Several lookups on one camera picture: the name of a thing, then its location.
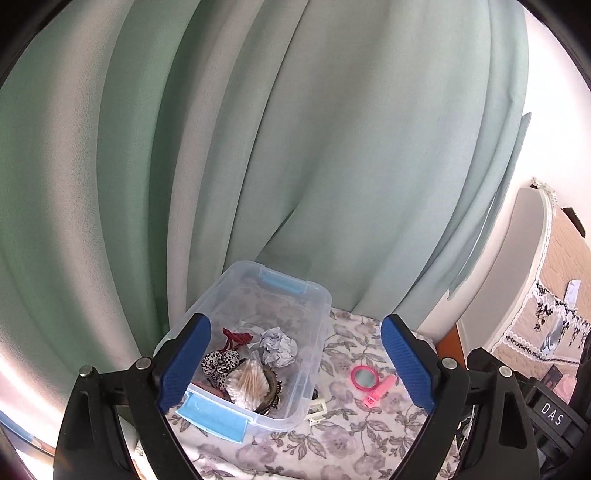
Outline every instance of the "floral bedsheet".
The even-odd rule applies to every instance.
[[[380,340],[381,321],[333,309],[333,333],[324,344],[318,388],[327,402],[325,420],[304,421],[290,432],[266,438],[249,436],[242,445],[208,434],[171,409],[167,418],[187,456],[204,478],[239,480],[387,479],[420,431],[426,413],[416,407],[399,382],[379,406],[367,408],[363,392],[352,385],[355,365],[374,367],[383,378],[395,369]],[[136,462],[151,480],[141,445]],[[438,478],[451,478],[458,463],[451,445]]]

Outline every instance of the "plastic storage box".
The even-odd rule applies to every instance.
[[[316,283],[255,262],[232,264],[166,334],[156,351],[166,340],[175,338],[193,314],[203,313],[212,324],[207,352],[224,346],[224,327],[232,332],[256,332],[279,326],[295,339],[298,354],[291,365],[274,369],[282,390],[278,408],[268,416],[239,408],[193,384],[181,409],[190,415],[183,416],[207,432],[239,443],[245,433],[260,436],[294,429],[304,420],[312,398],[331,303],[330,293]],[[206,382],[201,367],[193,381]]]

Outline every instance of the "pink cloth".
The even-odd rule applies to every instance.
[[[574,388],[577,385],[577,378],[572,375],[563,375],[556,387],[554,393],[562,398],[566,403],[573,396]]]

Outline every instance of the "wall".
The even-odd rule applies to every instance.
[[[505,238],[517,191],[532,177],[556,190],[560,206],[574,208],[591,246],[591,92],[552,33],[525,14],[530,71],[524,113],[532,112],[530,127],[505,203],[472,275],[451,300],[445,295],[418,329],[435,341],[480,289]]]

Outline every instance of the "light green curtain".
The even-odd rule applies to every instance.
[[[49,443],[237,260],[416,327],[525,133],[514,0],[74,0],[0,89],[0,410]]]
[[[416,328],[478,258],[521,141],[523,10],[512,0],[371,5],[310,1],[293,37],[274,34],[289,44],[272,83],[274,56],[267,68],[253,59],[277,21],[245,43],[172,322],[224,268],[256,259],[324,285],[338,308],[396,310]]]

